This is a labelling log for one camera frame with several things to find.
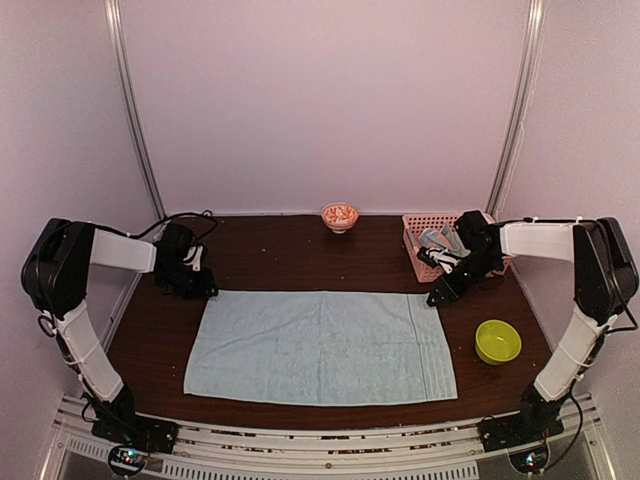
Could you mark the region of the blue polka dot towel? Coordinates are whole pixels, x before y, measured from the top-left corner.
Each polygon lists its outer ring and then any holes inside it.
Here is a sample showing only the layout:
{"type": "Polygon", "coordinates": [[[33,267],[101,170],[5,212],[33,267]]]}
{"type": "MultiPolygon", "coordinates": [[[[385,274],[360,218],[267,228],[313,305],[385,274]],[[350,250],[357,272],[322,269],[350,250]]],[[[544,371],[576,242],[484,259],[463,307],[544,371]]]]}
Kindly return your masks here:
{"type": "Polygon", "coordinates": [[[455,256],[465,257],[469,254],[458,233],[449,224],[445,224],[440,230],[424,229],[418,240],[423,247],[447,250],[455,256]]]}

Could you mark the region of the plain light blue towel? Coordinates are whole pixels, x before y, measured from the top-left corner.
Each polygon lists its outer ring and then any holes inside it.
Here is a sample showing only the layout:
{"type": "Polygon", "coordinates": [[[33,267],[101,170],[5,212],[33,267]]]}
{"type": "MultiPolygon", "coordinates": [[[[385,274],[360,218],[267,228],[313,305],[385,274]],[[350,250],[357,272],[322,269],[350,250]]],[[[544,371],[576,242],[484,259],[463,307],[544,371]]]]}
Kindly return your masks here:
{"type": "Polygon", "coordinates": [[[313,407],[458,397],[438,311],[421,294],[223,291],[205,307],[183,391],[313,407]]]}

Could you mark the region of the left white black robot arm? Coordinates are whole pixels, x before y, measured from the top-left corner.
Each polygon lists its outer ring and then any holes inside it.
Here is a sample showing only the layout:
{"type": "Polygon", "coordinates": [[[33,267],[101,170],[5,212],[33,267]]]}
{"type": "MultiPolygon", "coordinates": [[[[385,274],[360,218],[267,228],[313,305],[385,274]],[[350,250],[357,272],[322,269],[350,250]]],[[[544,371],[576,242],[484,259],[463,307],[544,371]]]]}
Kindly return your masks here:
{"type": "Polygon", "coordinates": [[[200,236],[166,217],[138,234],[91,222],[52,218],[22,267],[21,285],[39,313],[43,333],[54,339],[106,429],[123,444],[144,433],[130,388],[110,363],[90,320],[89,272],[94,266],[151,274],[157,287],[183,299],[218,293],[200,236]]]}

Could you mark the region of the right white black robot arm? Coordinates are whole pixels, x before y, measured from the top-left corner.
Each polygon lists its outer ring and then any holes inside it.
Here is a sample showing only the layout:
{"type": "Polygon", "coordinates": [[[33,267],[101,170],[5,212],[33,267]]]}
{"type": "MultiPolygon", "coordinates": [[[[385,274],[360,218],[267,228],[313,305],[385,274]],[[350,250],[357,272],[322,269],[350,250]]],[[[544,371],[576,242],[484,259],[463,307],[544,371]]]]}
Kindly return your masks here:
{"type": "Polygon", "coordinates": [[[421,262],[443,271],[429,293],[431,306],[458,301],[487,274],[503,269],[507,257],[559,260],[573,267],[571,320],[550,360],[525,390],[512,423],[519,440],[533,441],[556,418],[606,336],[618,332],[617,318],[629,311],[639,289],[631,250],[613,217],[489,223],[483,213],[468,211],[454,230],[464,255],[439,245],[417,251],[421,262]]]}

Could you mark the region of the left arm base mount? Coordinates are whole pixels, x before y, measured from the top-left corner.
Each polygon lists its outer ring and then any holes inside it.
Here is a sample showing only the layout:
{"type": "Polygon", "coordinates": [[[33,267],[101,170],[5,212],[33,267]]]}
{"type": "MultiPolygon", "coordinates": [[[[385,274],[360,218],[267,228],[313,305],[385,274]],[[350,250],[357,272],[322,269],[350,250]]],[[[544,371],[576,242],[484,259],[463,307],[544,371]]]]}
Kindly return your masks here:
{"type": "Polygon", "coordinates": [[[93,436],[147,453],[171,454],[179,433],[175,422],[137,416],[133,427],[115,420],[99,419],[91,428],[93,436]]]}

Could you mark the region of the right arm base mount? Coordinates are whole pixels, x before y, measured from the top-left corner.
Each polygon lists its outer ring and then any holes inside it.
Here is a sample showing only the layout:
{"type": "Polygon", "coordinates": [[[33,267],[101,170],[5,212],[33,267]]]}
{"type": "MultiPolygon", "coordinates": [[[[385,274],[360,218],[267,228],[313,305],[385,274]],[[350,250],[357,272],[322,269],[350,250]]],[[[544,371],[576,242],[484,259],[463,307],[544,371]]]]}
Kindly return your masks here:
{"type": "Polygon", "coordinates": [[[525,427],[519,413],[503,417],[486,417],[477,424],[477,428],[485,452],[542,442],[545,438],[564,432],[564,426],[559,419],[552,419],[543,426],[525,427]]]}

